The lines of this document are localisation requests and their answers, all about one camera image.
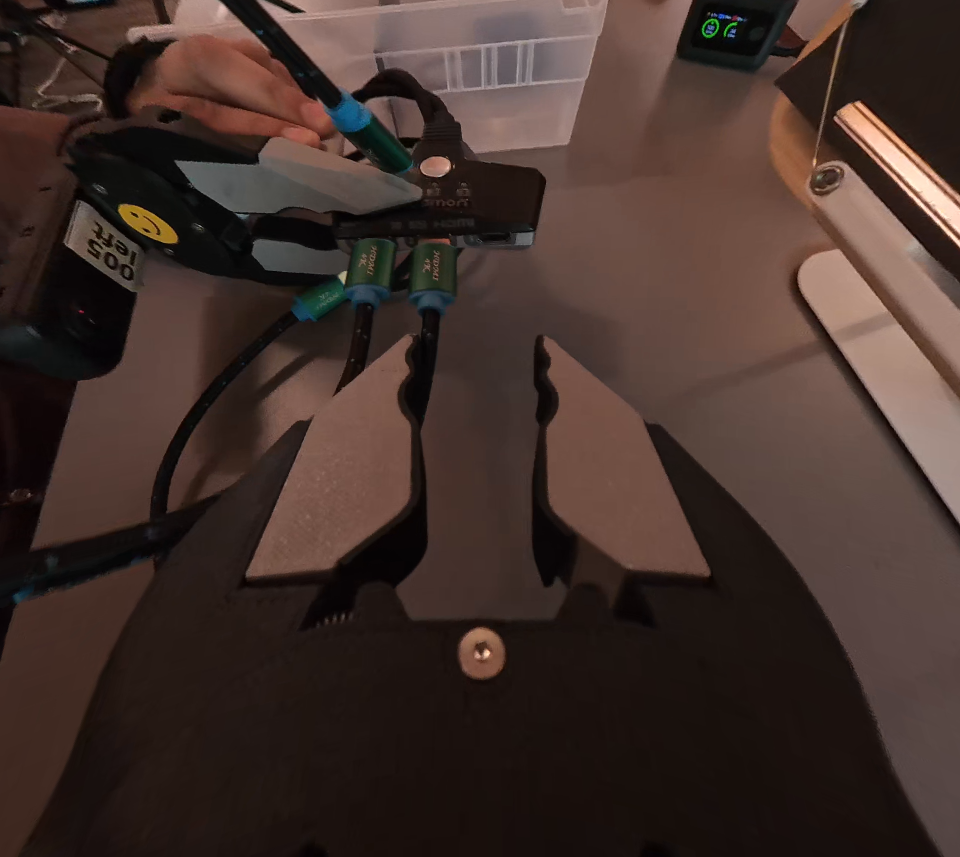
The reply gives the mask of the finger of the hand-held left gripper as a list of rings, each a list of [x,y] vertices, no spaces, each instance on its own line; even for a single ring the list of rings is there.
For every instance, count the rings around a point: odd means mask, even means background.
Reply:
[[[256,227],[250,252],[275,274],[339,275],[350,263],[331,227]]]
[[[235,214],[373,214],[423,198],[399,176],[282,138],[265,143],[254,164],[175,163],[196,191]]]

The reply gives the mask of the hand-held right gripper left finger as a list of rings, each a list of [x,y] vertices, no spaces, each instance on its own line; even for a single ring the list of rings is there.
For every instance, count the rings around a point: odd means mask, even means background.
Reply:
[[[353,578],[398,586],[425,554],[417,372],[403,335],[314,415],[246,568],[253,585]]]

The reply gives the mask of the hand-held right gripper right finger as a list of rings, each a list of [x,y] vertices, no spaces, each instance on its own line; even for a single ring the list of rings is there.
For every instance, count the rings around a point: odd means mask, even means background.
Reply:
[[[704,584],[711,569],[641,415],[564,350],[534,343],[533,554],[542,584]]]

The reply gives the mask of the hdmi switch box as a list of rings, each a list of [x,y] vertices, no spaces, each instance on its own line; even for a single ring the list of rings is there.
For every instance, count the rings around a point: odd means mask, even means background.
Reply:
[[[360,215],[334,212],[342,250],[366,239],[393,241],[401,251],[429,241],[457,250],[524,250],[533,246],[546,179],[533,167],[434,156],[402,175],[419,196]]]

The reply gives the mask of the person's left hand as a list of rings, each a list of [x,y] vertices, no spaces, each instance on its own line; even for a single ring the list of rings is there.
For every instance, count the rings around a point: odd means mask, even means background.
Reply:
[[[125,97],[136,115],[161,107],[227,135],[284,138],[323,149],[336,130],[281,62],[260,44],[195,35],[147,61]]]

